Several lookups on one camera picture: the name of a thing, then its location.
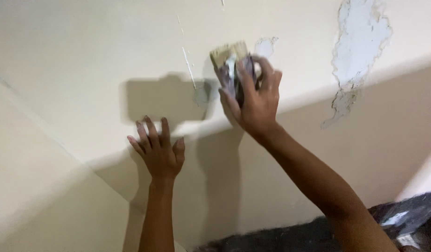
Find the finger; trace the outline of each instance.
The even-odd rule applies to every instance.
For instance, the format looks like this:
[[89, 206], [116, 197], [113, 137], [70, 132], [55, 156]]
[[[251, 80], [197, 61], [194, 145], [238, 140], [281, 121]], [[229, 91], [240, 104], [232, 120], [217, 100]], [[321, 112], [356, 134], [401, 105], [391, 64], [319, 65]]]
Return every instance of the finger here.
[[159, 140], [161, 141], [161, 146], [170, 147], [170, 129], [169, 123], [165, 117], [161, 118], [161, 135]]
[[259, 57], [259, 56], [252, 56], [253, 62], [257, 62], [259, 66], [261, 66], [261, 72], [263, 75], [263, 82], [261, 85], [262, 90], [268, 90], [270, 89], [270, 77], [273, 76], [273, 67], [270, 65], [270, 62], [267, 58]]
[[149, 138], [147, 137], [147, 133], [145, 132], [144, 125], [140, 121], [136, 121], [136, 128], [138, 129], [139, 134], [139, 145], [144, 148], [145, 153], [149, 153], [152, 150], [150, 146]]
[[185, 162], [185, 139], [184, 138], [178, 139], [174, 143], [172, 147], [172, 151], [175, 154], [177, 163], [182, 165]]
[[245, 70], [242, 62], [239, 61], [236, 63], [237, 76], [241, 81], [242, 89], [244, 91], [245, 100], [251, 99], [254, 95], [256, 95], [256, 90], [254, 89], [253, 78], [251, 75]]
[[133, 149], [134, 149], [137, 153], [139, 153], [139, 155], [140, 155], [141, 157], [144, 157], [145, 153], [144, 153], [144, 151], [142, 150], [141, 146], [139, 146], [139, 144], [138, 144], [138, 142], [136, 141], [136, 139], [134, 139], [134, 137], [133, 137], [133, 136], [131, 136], [131, 135], [127, 136], [127, 139], [129, 140], [130, 144], [133, 146]]
[[275, 81], [273, 82], [271, 89], [274, 92], [278, 92], [279, 93], [279, 84], [281, 83], [282, 72], [276, 70], [275, 74], [274, 74], [274, 77], [275, 77]]
[[239, 103], [229, 95], [226, 89], [222, 89], [221, 94], [223, 95], [226, 101], [226, 104], [228, 105], [228, 108], [231, 111], [231, 114], [233, 115], [235, 120], [239, 122], [241, 119], [241, 108], [239, 106]]
[[144, 121], [147, 124], [147, 129], [149, 130], [149, 139], [152, 144], [152, 148], [160, 147], [158, 132], [156, 131], [155, 125], [153, 124], [152, 120], [150, 119], [150, 117], [145, 116]]

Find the right hand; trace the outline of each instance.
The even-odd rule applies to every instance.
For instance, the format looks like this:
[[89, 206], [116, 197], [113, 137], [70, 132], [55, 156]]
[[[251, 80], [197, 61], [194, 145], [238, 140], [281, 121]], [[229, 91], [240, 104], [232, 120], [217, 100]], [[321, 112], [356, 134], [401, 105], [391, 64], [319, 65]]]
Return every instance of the right hand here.
[[262, 70], [262, 84], [259, 90], [254, 88], [253, 79], [242, 64], [240, 62], [236, 64], [237, 75], [245, 96], [242, 109], [226, 90], [223, 89], [223, 93], [235, 120], [246, 132], [258, 140], [276, 128], [276, 111], [282, 72], [274, 70], [264, 57], [253, 56], [253, 62], [259, 63]]

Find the paint-stained hand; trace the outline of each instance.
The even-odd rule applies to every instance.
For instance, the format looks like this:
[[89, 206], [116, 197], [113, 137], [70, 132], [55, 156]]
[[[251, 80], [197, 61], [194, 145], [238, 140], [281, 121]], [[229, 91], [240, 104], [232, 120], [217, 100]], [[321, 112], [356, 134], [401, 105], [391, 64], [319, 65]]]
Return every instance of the paint-stained hand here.
[[136, 122], [140, 141], [129, 135], [127, 138], [130, 144], [144, 160], [153, 180], [175, 179], [185, 161], [184, 139], [180, 138], [171, 146], [169, 124], [164, 117], [161, 119], [161, 135], [158, 135], [148, 116], [144, 117], [144, 121], [149, 135], [147, 136], [142, 123]]
[[237, 75], [241, 80], [245, 95], [242, 108], [226, 90], [223, 90], [223, 93], [236, 121], [245, 131], [258, 140], [258, 138], [273, 131], [277, 125], [276, 111], [282, 72], [274, 70], [266, 58], [253, 56], [253, 61], [261, 66], [261, 88], [259, 90], [254, 88], [253, 79], [239, 62], [236, 64]]

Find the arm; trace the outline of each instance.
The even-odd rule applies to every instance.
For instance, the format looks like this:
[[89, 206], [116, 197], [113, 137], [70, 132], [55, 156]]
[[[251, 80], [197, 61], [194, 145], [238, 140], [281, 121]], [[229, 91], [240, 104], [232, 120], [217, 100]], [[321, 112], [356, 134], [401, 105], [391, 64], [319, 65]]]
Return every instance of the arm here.
[[158, 136], [149, 117], [144, 118], [149, 136], [140, 122], [136, 122], [140, 141], [133, 136], [128, 140], [147, 166], [152, 181], [142, 227], [140, 252], [174, 252], [172, 229], [172, 192], [175, 177], [181, 171], [185, 156], [183, 138], [170, 145], [169, 125], [161, 119], [162, 134]]
[[242, 109], [224, 92], [240, 126], [267, 149], [301, 192], [326, 215], [344, 251], [398, 251], [347, 182], [276, 122], [282, 73], [265, 58], [253, 60], [263, 74], [258, 91], [243, 67], [236, 65], [245, 94]]

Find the paint brush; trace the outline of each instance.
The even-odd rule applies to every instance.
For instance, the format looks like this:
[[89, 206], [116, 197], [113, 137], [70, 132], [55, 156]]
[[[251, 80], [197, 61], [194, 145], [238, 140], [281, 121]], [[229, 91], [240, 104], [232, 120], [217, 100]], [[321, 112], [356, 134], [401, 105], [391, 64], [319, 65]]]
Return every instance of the paint brush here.
[[219, 46], [210, 52], [214, 71], [219, 78], [222, 87], [228, 91], [228, 94], [235, 98], [242, 107], [244, 102], [244, 93], [240, 79], [237, 75], [236, 64], [241, 62], [245, 70], [251, 75], [255, 88], [259, 89], [256, 73], [254, 71], [254, 62], [251, 54], [248, 52], [244, 41], [233, 44]]

